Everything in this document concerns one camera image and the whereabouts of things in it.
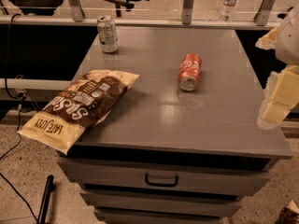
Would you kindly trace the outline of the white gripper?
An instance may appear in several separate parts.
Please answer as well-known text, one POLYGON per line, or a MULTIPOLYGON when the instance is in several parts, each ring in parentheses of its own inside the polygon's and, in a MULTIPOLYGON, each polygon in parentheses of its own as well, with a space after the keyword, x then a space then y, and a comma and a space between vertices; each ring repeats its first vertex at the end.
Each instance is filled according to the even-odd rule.
POLYGON ((299 4, 255 43, 259 49, 276 49, 278 60, 288 64, 281 72, 272 72, 264 89, 264 99, 256 123, 259 128, 276 128, 299 104, 299 4))

